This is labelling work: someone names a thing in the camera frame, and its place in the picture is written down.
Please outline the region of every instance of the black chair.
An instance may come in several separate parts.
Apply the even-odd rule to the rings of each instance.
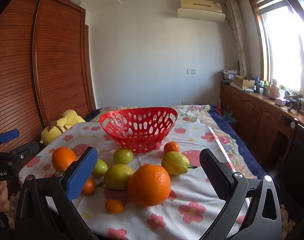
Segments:
[[[289,223],[286,239],[304,239],[304,127],[297,119],[291,123],[289,143],[276,168],[274,182],[279,203],[288,212],[289,221],[282,221],[285,228]]]

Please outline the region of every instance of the basket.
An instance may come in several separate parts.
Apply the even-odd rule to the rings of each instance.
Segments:
[[[133,153],[146,153],[161,145],[178,117],[169,107],[115,110],[103,114],[100,124],[119,145]]]

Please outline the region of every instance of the green fruit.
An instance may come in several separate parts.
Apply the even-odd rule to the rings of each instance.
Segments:
[[[188,172],[189,168],[197,168],[196,166],[189,167],[190,162],[183,154],[178,152],[168,152],[165,154],[161,165],[170,175],[180,175]]]
[[[105,161],[98,159],[97,163],[92,171],[92,175],[97,178],[103,177],[104,173],[107,171],[108,167]]]
[[[110,189],[124,190],[134,171],[124,164],[115,164],[104,174],[104,181]]]
[[[119,148],[115,151],[113,159],[116,164],[128,164],[133,159],[133,152],[127,148]]]

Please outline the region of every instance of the tangerine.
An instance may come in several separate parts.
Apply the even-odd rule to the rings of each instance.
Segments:
[[[109,199],[105,202],[105,209],[110,214],[118,214],[121,213],[124,209],[123,203],[117,199]]]
[[[144,207],[156,206],[170,194],[170,176],[163,167],[146,164],[131,176],[127,191],[135,204]]]
[[[92,194],[94,194],[95,190],[96,190],[96,187],[95,187],[94,180],[91,178],[88,178],[82,189],[83,195],[92,195]]]
[[[77,157],[69,148],[60,147],[53,152],[52,164],[56,171],[65,171],[74,161],[77,161]]]
[[[163,148],[164,153],[168,153],[168,152],[180,152],[180,146],[178,145],[177,142],[168,142],[164,145]]]

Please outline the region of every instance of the human hand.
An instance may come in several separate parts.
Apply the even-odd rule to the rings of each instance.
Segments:
[[[7,183],[6,181],[0,181],[0,212],[7,212],[10,208],[10,203],[7,200],[8,191],[7,191]]]

